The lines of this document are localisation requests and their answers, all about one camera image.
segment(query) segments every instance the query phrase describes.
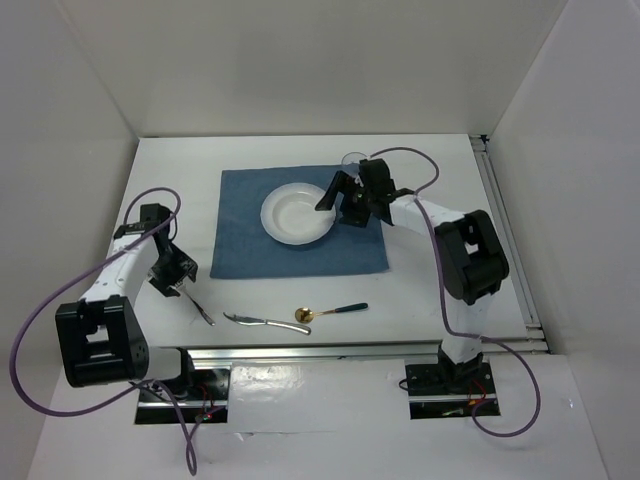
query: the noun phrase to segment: knife handle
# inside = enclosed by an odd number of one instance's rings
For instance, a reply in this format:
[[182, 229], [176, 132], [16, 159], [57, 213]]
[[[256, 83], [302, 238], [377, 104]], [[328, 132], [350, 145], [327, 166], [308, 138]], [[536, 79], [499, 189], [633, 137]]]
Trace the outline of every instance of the knife handle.
[[306, 325], [297, 325], [295, 323], [278, 322], [276, 320], [266, 320], [265, 325], [271, 325], [272, 327], [288, 328], [289, 330], [293, 330], [303, 335], [309, 335], [311, 333], [311, 329]]

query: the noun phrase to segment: white wall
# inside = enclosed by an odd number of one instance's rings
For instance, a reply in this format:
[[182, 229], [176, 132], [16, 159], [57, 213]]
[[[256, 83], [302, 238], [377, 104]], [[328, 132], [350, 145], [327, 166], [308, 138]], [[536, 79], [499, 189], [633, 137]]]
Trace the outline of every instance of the white wall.
[[570, 0], [490, 148], [612, 480], [640, 478], [638, 3]]
[[[106, 251], [137, 140], [51, 2], [3, 2], [0, 45], [0, 357], [7, 359], [35, 304]], [[53, 311], [20, 356], [24, 383], [47, 405], [60, 372]], [[0, 476], [26, 478], [44, 418], [15, 395], [6, 360], [0, 405]]]
[[141, 136], [489, 133], [565, 0], [58, 0]]

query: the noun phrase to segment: spoon handle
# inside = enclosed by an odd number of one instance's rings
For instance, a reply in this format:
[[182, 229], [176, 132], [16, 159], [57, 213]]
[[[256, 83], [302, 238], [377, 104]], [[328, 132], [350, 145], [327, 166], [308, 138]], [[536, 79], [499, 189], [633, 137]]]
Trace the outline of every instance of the spoon handle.
[[360, 310], [366, 310], [367, 308], [369, 308], [368, 303], [354, 303], [353, 305], [347, 305], [346, 307], [336, 308], [331, 313], [359, 312]]

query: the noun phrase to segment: knife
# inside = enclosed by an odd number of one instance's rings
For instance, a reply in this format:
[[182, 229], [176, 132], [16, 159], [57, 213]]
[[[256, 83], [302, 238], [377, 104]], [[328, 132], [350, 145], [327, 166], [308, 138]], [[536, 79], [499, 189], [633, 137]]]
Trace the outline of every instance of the knife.
[[236, 322], [240, 325], [247, 325], [247, 326], [271, 325], [272, 327], [288, 328], [289, 330], [302, 333], [303, 335], [309, 335], [311, 333], [311, 329], [306, 325], [298, 325], [296, 323], [289, 323], [289, 322], [278, 322], [276, 320], [266, 320], [264, 318], [241, 317], [236, 314], [228, 314], [225, 312], [222, 312], [222, 314], [225, 317], [227, 317], [229, 320]]

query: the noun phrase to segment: tabletop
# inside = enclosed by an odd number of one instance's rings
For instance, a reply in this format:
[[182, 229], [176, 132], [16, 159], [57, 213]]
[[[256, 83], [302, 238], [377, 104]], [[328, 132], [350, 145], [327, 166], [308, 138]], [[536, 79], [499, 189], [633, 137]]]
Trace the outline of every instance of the tabletop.
[[[216, 322], [204, 322], [184, 297], [164, 298], [145, 284], [135, 305], [147, 340], [157, 346], [327, 345], [437, 341], [442, 338], [437, 276], [429, 239], [383, 224], [390, 269], [372, 275], [222, 280], [209, 278], [216, 236], [220, 176], [223, 170], [338, 165], [353, 151], [372, 153], [408, 146], [431, 155], [440, 165], [438, 182], [423, 192], [442, 206], [490, 212], [478, 165], [466, 135], [266, 136], [142, 139], [124, 194], [118, 224], [130, 201], [155, 186], [179, 192], [183, 205], [175, 240], [199, 265], [189, 292]], [[416, 188], [433, 168], [408, 152], [384, 156], [397, 188]], [[169, 194], [145, 198], [173, 208]], [[489, 310], [485, 333], [501, 338], [526, 336], [529, 321], [518, 303], [514, 275], [502, 284]], [[307, 336], [288, 330], [234, 324], [222, 315], [233, 312], [295, 321], [296, 308], [325, 310], [368, 302], [367, 312], [326, 316], [310, 324]]]

